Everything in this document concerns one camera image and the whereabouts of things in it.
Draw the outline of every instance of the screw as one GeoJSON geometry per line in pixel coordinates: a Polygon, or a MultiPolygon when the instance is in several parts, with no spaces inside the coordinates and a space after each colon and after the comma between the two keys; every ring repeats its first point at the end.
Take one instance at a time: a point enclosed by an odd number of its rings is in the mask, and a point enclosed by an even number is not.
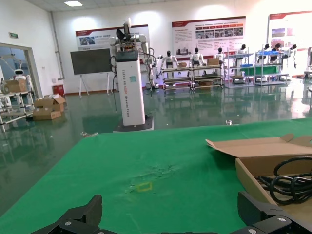
{"type": "Polygon", "coordinates": [[[257,233],[257,231],[254,230],[254,229],[248,229],[248,231],[249,231],[249,233],[251,233],[251,234],[256,234],[256,233],[257,233]]]}

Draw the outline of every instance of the ceiling light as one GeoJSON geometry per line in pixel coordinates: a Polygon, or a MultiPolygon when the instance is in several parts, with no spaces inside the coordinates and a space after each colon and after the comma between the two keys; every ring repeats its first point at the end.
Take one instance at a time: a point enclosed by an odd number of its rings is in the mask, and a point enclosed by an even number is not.
{"type": "Polygon", "coordinates": [[[64,3],[70,7],[83,6],[79,1],[66,1],[64,3]]]}

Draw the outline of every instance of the exit sign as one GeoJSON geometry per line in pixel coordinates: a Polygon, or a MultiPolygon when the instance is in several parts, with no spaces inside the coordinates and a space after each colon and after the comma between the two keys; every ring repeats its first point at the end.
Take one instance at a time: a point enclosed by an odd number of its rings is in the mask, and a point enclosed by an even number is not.
{"type": "Polygon", "coordinates": [[[19,38],[19,36],[17,35],[17,33],[10,33],[10,32],[9,32],[9,35],[10,35],[11,38],[15,38],[15,39],[18,39],[18,38],[19,38]]]}

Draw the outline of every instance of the doorway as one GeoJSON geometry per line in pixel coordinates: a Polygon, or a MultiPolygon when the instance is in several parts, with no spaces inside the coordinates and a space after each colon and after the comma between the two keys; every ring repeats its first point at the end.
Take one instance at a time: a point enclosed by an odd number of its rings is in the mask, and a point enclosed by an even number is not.
{"type": "Polygon", "coordinates": [[[35,97],[42,97],[32,48],[0,43],[0,79],[9,80],[15,76],[16,69],[22,69],[25,76],[30,75],[35,97]]]}

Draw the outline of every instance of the yellow tape mark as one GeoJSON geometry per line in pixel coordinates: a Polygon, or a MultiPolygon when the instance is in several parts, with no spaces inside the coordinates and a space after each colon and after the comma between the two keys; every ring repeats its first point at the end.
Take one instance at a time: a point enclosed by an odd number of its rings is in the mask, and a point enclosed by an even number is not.
{"type": "Polygon", "coordinates": [[[153,189],[153,183],[152,182],[147,182],[147,183],[142,183],[142,184],[139,184],[137,187],[136,187],[137,191],[138,192],[147,192],[147,191],[150,191],[153,189]]]}

